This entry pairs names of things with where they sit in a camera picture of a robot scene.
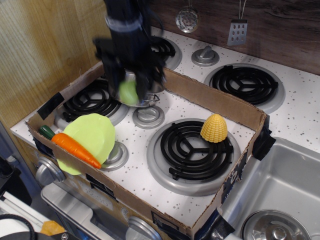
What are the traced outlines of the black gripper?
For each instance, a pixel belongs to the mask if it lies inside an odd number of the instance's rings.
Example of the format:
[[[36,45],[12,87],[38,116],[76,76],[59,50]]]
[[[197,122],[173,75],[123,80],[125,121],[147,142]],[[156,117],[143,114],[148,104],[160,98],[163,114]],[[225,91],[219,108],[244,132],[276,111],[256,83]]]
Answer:
[[[113,97],[119,96],[120,83],[126,70],[135,74],[139,99],[148,93],[160,93],[165,89],[164,61],[151,50],[151,25],[144,23],[127,32],[111,31],[111,38],[96,37],[96,57],[103,63]]]

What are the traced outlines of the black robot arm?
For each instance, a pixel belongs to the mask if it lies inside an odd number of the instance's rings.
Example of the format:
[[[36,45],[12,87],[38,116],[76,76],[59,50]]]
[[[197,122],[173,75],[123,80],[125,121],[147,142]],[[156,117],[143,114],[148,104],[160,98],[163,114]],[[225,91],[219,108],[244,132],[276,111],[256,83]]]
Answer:
[[[105,22],[111,38],[93,39],[96,57],[103,63],[110,85],[118,91],[126,71],[135,74],[136,93],[143,100],[153,83],[165,81],[165,62],[153,52],[151,18],[157,19],[147,0],[106,0]]]

